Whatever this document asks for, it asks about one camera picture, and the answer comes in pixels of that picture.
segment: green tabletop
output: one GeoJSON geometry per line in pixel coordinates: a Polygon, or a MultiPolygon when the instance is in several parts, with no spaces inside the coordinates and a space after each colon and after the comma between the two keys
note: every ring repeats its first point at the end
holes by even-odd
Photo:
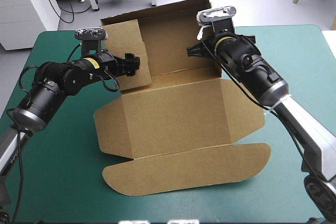
{"type": "MultiPolygon", "coordinates": [[[[316,26],[238,27],[237,33],[254,34],[266,60],[288,81],[290,93],[332,132],[336,132],[336,61],[316,26]]],[[[73,31],[42,33],[27,65],[63,62],[78,44],[73,31]]],[[[79,58],[79,51],[74,58],[79,58]]],[[[33,73],[24,77],[29,85],[33,73]]],[[[24,93],[15,88],[8,108],[24,93]]],[[[132,197],[117,193],[102,178],[104,167],[125,161],[99,150],[94,111],[119,97],[95,83],[69,97],[48,127],[35,134],[24,152],[25,184],[18,221],[114,222],[123,219],[168,221],[197,218],[226,222],[304,222],[321,214],[303,187],[306,174],[285,129],[272,116],[265,126],[239,141],[267,142],[271,158],[255,177],[240,183],[207,186],[132,197]]],[[[6,114],[0,132],[10,124],[6,114]]],[[[7,180],[13,212],[18,193],[16,164],[7,180]]]]}

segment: cardboard box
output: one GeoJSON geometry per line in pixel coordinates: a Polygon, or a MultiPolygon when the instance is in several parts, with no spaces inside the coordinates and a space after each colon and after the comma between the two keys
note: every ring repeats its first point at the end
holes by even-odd
{"type": "Polygon", "coordinates": [[[110,52],[141,57],[140,71],[122,79],[121,98],[94,117],[100,149],[133,159],[103,170],[122,194],[238,182],[269,159],[265,143],[233,145],[263,126],[262,110],[212,60],[187,56],[197,43],[195,16],[210,7],[188,0],[102,20],[110,52]]]}

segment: cable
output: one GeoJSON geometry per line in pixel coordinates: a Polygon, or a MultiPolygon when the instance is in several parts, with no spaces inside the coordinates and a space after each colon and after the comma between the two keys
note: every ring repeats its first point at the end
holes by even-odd
{"type": "Polygon", "coordinates": [[[60,9],[63,10],[64,12],[66,12],[66,13],[74,13],[74,14],[85,13],[85,12],[87,12],[90,8],[91,8],[91,5],[90,5],[87,9],[82,10],[82,11],[80,11],[80,12],[70,12],[70,11],[65,10],[65,9],[63,9],[63,8],[60,7],[60,9]]]}
{"type": "Polygon", "coordinates": [[[90,5],[88,8],[86,8],[85,10],[81,10],[81,11],[79,11],[79,12],[74,12],[73,8],[71,8],[72,11],[65,10],[65,9],[63,9],[63,8],[60,7],[60,6],[59,6],[59,8],[60,8],[61,10],[63,10],[64,12],[66,12],[66,13],[80,14],[80,13],[85,13],[85,12],[87,12],[87,11],[91,8],[91,5],[90,5]]]}
{"type": "Polygon", "coordinates": [[[69,22],[69,21],[66,21],[66,20],[62,19],[61,16],[58,15],[58,13],[57,13],[57,11],[55,10],[55,8],[54,8],[53,4],[51,3],[51,1],[50,1],[50,0],[48,0],[48,1],[49,1],[49,4],[51,5],[52,9],[54,10],[54,12],[55,12],[56,15],[59,17],[60,20],[62,20],[63,22],[65,22],[65,23],[67,23],[67,24],[71,24],[71,23],[74,22],[74,20],[75,20],[75,15],[74,15],[74,13],[72,14],[72,20],[71,20],[70,22],[69,22]]]}
{"type": "Polygon", "coordinates": [[[36,65],[30,65],[30,66],[25,67],[25,68],[22,70],[22,72],[21,72],[21,74],[20,74],[20,76],[19,76],[19,81],[18,81],[20,89],[21,89],[22,91],[24,91],[24,92],[27,93],[27,95],[28,95],[28,100],[29,100],[29,101],[30,101],[30,99],[31,99],[32,96],[31,96],[30,92],[29,92],[28,90],[26,90],[26,89],[23,87],[21,80],[22,80],[22,77],[25,75],[25,73],[26,73],[28,70],[33,69],[33,68],[38,68],[38,66],[36,66],[36,65]]]}
{"type": "Polygon", "coordinates": [[[78,44],[77,46],[75,46],[75,48],[71,51],[71,53],[69,54],[69,57],[67,59],[67,62],[70,61],[72,55],[75,53],[76,49],[80,47],[80,44],[78,44]]]}
{"type": "MultiPolygon", "coordinates": [[[[19,127],[18,123],[14,119],[14,117],[10,114],[10,112],[14,111],[14,109],[7,109],[6,114],[8,117],[19,127]]],[[[21,152],[21,142],[20,142],[20,130],[17,129],[17,152],[18,152],[18,159],[19,159],[19,169],[20,169],[20,186],[19,186],[19,193],[17,196],[17,202],[12,218],[12,224],[15,224],[15,220],[21,205],[22,199],[22,191],[23,191],[23,183],[24,183],[24,172],[23,172],[23,162],[22,162],[22,152],[21,152]]]]}

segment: white cabinet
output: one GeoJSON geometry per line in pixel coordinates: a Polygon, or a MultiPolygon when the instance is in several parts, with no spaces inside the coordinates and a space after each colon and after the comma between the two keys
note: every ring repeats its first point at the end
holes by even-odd
{"type": "MultiPolygon", "coordinates": [[[[56,0],[50,0],[58,15],[56,0]]],[[[6,50],[33,47],[43,31],[57,30],[59,17],[48,0],[0,0],[0,43],[6,50]]]]}

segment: white desk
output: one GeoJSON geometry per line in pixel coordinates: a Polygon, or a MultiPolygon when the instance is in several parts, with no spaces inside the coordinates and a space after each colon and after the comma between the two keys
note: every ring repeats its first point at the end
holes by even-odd
{"type": "Polygon", "coordinates": [[[336,30],[335,31],[323,31],[325,40],[328,42],[330,50],[334,54],[336,59],[336,30]]]}

